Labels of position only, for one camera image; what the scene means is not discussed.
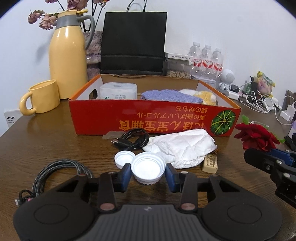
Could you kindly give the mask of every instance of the gray handle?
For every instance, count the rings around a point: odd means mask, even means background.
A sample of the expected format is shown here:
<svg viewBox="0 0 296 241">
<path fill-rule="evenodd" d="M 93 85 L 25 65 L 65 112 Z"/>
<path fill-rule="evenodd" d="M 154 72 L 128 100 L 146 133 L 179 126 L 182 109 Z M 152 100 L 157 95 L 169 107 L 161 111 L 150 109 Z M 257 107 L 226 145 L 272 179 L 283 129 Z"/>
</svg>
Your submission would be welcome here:
<svg viewBox="0 0 296 241">
<path fill-rule="evenodd" d="M 94 17 L 91 15 L 77 17 L 77 20 L 81 22 L 86 19 L 89 19 L 91 21 L 91 32 L 90 32 L 88 41 L 85 43 L 85 49 L 88 49 L 89 45 L 91 44 L 92 38 L 94 37 L 94 28 L 95 28 Z"/>
</svg>

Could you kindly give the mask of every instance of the crumpled white cloth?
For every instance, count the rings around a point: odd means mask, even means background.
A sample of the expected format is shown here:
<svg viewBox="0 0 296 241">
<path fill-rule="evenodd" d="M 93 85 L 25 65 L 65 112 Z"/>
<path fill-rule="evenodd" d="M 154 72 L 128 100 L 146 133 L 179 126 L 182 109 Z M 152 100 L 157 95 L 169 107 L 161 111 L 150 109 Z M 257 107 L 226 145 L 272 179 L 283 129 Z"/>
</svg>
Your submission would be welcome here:
<svg viewBox="0 0 296 241">
<path fill-rule="evenodd" d="M 143 150 L 162 156 L 174 168 L 189 168 L 197 166 L 208 153 L 216 150 L 214 142 L 204 129 L 194 129 L 150 137 Z"/>
</svg>

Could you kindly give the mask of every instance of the purple cloth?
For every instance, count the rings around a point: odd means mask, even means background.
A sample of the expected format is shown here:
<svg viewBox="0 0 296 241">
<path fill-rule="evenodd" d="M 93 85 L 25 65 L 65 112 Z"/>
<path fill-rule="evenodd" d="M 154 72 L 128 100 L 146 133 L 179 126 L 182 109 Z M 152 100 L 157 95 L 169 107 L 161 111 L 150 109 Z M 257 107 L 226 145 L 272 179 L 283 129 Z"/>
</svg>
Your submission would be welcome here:
<svg viewBox="0 0 296 241">
<path fill-rule="evenodd" d="M 142 93 L 141 99 L 146 100 L 159 100 L 159 101 L 172 101 L 181 103 L 199 104 L 203 99 L 191 95 L 183 94 L 176 90 L 152 90 Z"/>
</svg>

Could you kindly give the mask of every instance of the bottle cap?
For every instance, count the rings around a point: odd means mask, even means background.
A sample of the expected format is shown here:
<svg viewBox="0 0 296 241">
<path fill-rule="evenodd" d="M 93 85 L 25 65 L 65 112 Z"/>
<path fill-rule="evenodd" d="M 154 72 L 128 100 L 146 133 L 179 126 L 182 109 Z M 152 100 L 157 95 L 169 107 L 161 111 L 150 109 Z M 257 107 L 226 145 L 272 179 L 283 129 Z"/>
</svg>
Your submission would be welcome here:
<svg viewBox="0 0 296 241">
<path fill-rule="evenodd" d="M 157 183 L 165 172 L 164 159 L 152 152 L 138 154 L 131 163 L 136 180 L 145 185 Z"/>
<path fill-rule="evenodd" d="M 119 169 L 122 169 L 124 164 L 131 163 L 135 156 L 131 151 L 120 151 L 114 157 L 115 164 Z"/>
</svg>

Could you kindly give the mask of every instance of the yellow thermos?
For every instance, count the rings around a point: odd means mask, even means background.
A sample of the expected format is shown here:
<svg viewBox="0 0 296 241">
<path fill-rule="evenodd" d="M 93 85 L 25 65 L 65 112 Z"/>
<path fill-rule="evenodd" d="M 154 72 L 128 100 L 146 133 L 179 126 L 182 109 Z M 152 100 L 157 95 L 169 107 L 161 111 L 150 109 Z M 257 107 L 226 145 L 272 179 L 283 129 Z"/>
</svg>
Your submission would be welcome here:
<svg viewBox="0 0 296 241">
<path fill-rule="evenodd" d="M 50 78 L 57 80 L 60 99 L 74 95 L 87 82 L 86 49 L 94 36 L 94 18 L 78 16 L 88 10 L 70 10 L 58 15 L 56 30 L 49 45 Z M 87 43 L 80 22 L 91 20 Z"/>
</svg>

